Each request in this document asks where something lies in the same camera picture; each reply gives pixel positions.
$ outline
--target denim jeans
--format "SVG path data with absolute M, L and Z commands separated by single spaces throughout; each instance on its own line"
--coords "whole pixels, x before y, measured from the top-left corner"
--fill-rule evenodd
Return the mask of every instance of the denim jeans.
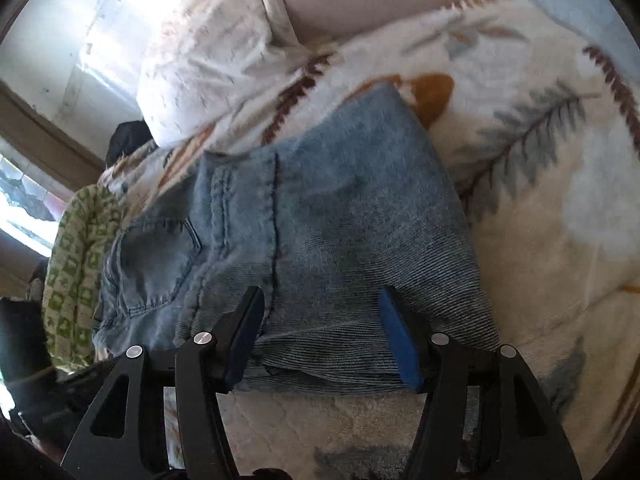
M 364 394 L 402 388 L 378 319 L 393 285 L 436 330 L 498 344 L 462 206 L 428 134 L 390 85 L 297 139 L 194 172 L 118 236 L 95 343 L 179 346 L 245 289 L 266 310 L 240 388 Z

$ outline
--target green checkered cloth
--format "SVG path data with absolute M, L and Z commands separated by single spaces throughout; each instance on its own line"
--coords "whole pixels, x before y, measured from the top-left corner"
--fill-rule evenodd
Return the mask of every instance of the green checkered cloth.
M 102 258 L 111 249 L 123 209 L 102 186 L 81 189 L 62 216 L 51 252 L 42 314 L 54 366 L 75 372 L 94 362 L 91 341 Z

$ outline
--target blue denim fabric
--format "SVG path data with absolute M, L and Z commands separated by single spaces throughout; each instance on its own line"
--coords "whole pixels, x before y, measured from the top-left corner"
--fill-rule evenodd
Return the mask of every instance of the blue denim fabric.
M 498 335 L 455 190 L 390 85 L 297 139 L 207 153 L 105 261 L 95 343 L 179 346 L 259 285 L 266 312 L 240 387 L 320 394 L 402 388 L 378 319 L 394 285 L 436 330 Z

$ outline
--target silver screw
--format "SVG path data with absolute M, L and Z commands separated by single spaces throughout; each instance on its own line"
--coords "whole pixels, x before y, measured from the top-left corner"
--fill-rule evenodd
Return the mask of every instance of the silver screw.
M 211 342 L 212 339 L 213 336 L 209 332 L 200 332 L 194 336 L 193 341 L 196 345 L 206 345 Z
M 516 352 L 516 349 L 511 345 L 502 345 L 500 347 L 500 353 L 504 355 L 507 359 L 513 359 L 514 357 L 516 357 L 516 355 L 518 355 L 518 352 Z
M 135 359 L 136 357 L 140 357 L 142 355 L 142 346 L 133 345 L 127 348 L 127 357 L 130 359 Z
M 434 345 L 444 346 L 449 344 L 449 336 L 447 334 L 443 334 L 442 332 L 436 332 L 431 335 L 431 342 Z

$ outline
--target blanket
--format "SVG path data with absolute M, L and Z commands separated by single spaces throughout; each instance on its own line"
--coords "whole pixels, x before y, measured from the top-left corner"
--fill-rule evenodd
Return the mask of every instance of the blanket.
M 247 12 L 272 32 L 282 30 L 284 8 L 273 12 L 280 1 L 263 0 L 262 7 L 253 1 Z M 145 118 L 158 116 L 165 124 L 156 130 L 148 120 L 154 136 L 193 137 L 174 148 L 150 144 L 102 176 L 130 206 L 130 218 L 188 174 L 203 150 L 238 153 L 299 135 L 381 78 L 399 89 L 419 118 L 421 102 L 433 107 L 443 100 L 440 115 L 427 110 L 425 117 L 433 120 L 431 140 L 472 227 L 500 341 L 520 349 L 562 421 L 584 478 L 592 478 L 640 403 L 636 89 L 599 47 L 531 0 L 460 2 L 307 52 L 303 60 L 301 46 L 265 28 L 253 39 L 244 27 L 236 30 L 238 0 L 215 0 L 218 10 L 209 14 L 195 12 L 193 2 L 176 10 L 185 20 L 180 27 L 168 20 L 164 30 L 180 41 L 164 41 L 161 32 L 150 49 L 141 92 L 152 92 L 165 77 L 175 81 L 169 95 L 178 96 L 179 109 L 199 108 L 200 122 L 182 121 L 171 99 L 163 104 L 166 88 L 141 99 Z M 228 22 L 220 21 L 226 16 Z M 222 34 L 225 41 L 219 41 Z M 238 38 L 251 49 L 229 50 Z M 185 59 L 175 60 L 187 40 L 192 52 L 206 50 L 206 56 L 194 56 L 185 72 Z M 272 67 L 279 67 L 278 76 Z M 434 74 L 451 83 L 435 89 L 433 80 L 425 83 Z M 207 92 L 189 100 L 180 85 L 190 88 L 196 78 L 225 88 L 228 105 L 221 107 L 219 92 L 211 93 L 215 108 Z M 260 92 L 247 94 L 251 84 Z M 436 98 L 428 97 L 431 91 Z M 202 120 L 207 109 L 209 121 Z M 401 394 L 236 393 L 221 402 L 242 471 L 282 466 L 299 478 L 357 478 L 363 470 L 394 478 L 382 472 L 406 456 L 420 405 Z M 347 463 L 360 469 L 353 472 Z
M 87 186 L 71 199 L 51 251 L 42 301 L 54 366 L 76 372 L 94 362 L 91 336 L 102 258 L 120 227 L 122 208 L 108 189 Z

